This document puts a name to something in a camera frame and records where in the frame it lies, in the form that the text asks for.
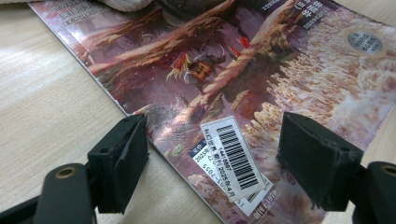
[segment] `clamp jaw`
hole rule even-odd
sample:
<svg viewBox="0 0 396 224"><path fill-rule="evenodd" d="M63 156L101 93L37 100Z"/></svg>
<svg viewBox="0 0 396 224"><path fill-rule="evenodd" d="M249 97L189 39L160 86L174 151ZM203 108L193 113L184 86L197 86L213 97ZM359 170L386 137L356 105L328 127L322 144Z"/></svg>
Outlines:
<svg viewBox="0 0 396 224"><path fill-rule="evenodd" d="M314 205L345 211L354 223L396 222L396 165L360 165L363 151L314 120L285 112L277 159L294 175Z"/></svg>
<svg viewBox="0 0 396 224"><path fill-rule="evenodd" d="M122 119L88 153L88 163L50 171L41 195L0 214L0 223L96 223L99 213L124 213L149 159L147 118Z"/></svg>

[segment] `dragon illustration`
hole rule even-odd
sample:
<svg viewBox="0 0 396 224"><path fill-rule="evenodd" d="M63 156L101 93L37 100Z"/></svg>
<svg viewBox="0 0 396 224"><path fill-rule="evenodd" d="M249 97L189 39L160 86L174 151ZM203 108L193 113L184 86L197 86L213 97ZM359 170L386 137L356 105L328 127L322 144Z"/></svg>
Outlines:
<svg viewBox="0 0 396 224"><path fill-rule="evenodd" d="M224 54L224 48L220 56L216 56L210 53L200 54L194 59L189 54L181 52L175 61L172 63L172 71L166 77L180 78L184 74L184 82L195 88L200 93L204 93L203 86L207 83L207 78L211 75L216 76L216 67L222 68L221 63L226 61Z"/></svg>

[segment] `magazine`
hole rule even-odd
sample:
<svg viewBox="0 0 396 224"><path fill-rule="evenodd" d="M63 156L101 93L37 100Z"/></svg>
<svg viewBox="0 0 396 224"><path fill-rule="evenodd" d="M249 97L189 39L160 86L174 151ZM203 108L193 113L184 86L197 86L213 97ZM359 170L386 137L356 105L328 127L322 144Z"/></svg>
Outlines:
<svg viewBox="0 0 396 224"><path fill-rule="evenodd" d="M365 150L396 103L396 29L332 1L226 0L190 21L29 5L225 223L324 218L276 160L283 112Z"/></svg>

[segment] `light wood surface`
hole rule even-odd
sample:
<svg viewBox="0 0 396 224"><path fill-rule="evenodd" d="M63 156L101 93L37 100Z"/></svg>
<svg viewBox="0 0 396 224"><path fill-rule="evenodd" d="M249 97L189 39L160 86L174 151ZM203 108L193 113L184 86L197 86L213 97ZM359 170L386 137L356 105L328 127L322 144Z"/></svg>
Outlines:
<svg viewBox="0 0 396 224"><path fill-rule="evenodd" d="M393 0L339 0L396 25ZM53 168L87 161L87 152L122 112L25 4L0 5L0 211L40 193ZM364 156L396 163L396 109ZM99 223L219 223L190 186L152 148L126 214ZM326 223L350 223L331 213Z"/></svg>

